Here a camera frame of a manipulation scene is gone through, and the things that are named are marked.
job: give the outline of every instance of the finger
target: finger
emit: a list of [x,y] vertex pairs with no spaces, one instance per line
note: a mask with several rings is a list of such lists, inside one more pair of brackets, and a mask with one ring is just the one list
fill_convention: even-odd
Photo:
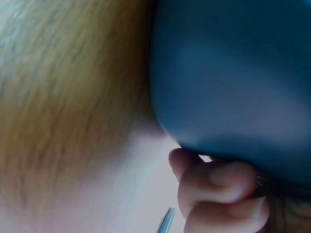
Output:
[[197,154],[190,153],[182,148],[172,150],[169,161],[178,181],[190,167],[204,162]]
[[185,218],[201,201],[234,203],[251,196],[256,188],[256,172],[243,162],[226,165],[205,163],[184,173],[178,189],[178,203]]
[[201,202],[190,212],[184,233],[256,233],[265,225],[268,216],[265,198],[234,204]]

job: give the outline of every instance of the fingernail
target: fingernail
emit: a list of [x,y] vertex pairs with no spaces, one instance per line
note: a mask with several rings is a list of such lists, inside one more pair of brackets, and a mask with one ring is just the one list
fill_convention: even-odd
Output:
[[231,183],[237,162],[217,167],[210,172],[209,181],[217,186],[228,186]]
[[249,199],[228,207],[227,213],[236,218],[258,218],[266,197]]

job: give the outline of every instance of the skin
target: skin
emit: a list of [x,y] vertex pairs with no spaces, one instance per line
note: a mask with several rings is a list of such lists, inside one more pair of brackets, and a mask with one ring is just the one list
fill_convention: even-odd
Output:
[[259,190],[257,173],[247,163],[205,163],[182,149],[173,150],[169,160],[179,181],[184,233],[311,231],[311,204]]

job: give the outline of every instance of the hand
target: hand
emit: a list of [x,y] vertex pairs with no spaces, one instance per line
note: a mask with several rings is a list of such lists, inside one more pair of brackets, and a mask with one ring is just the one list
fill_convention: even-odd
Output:
[[259,190],[249,164],[205,163],[182,149],[173,150],[169,160],[180,182],[185,233],[311,232],[311,204]]

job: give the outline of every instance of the blue object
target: blue object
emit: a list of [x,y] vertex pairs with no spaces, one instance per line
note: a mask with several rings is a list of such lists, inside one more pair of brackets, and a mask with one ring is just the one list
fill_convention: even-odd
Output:
[[156,233],[169,233],[175,214],[176,214],[176,209],[172,207],[169,208],[164,218],[162,219],[160,226]]
[[311,188],[311,5],[159,0],[151,95],[183,148]]

